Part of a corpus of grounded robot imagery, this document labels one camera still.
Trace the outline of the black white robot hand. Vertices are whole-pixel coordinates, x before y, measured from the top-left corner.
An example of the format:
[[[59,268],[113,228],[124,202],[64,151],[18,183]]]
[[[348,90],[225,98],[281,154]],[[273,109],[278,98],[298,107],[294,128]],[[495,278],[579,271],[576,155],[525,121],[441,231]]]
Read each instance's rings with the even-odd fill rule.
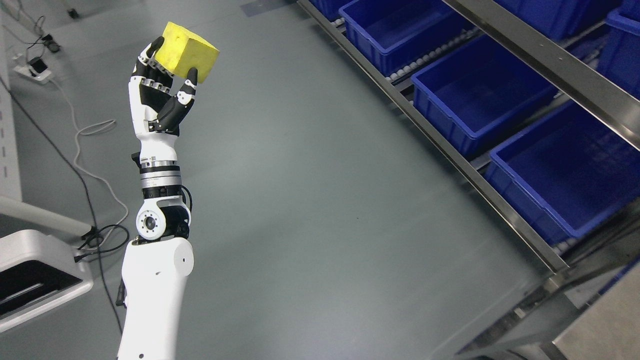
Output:
[[[164,42],[164,36],[158,36],[140,52],[129,78],[129,105],[137,136],[164,133],[178,137],[179,127],[195,103],[198,69],[190,68],[182,86],[172,95],[174,74],[156,59]]]

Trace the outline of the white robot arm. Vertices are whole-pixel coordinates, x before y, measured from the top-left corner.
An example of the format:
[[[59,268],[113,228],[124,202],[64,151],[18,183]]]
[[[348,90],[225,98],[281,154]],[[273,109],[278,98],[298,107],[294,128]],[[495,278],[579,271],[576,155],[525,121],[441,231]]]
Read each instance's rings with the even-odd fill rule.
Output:
[[[144,200],[135,217],[138,235],[126,246],[122,264],[126,316],[119,360],[176,357],[185,286],[195,260],[175,140],[165,134],[140,139]]]

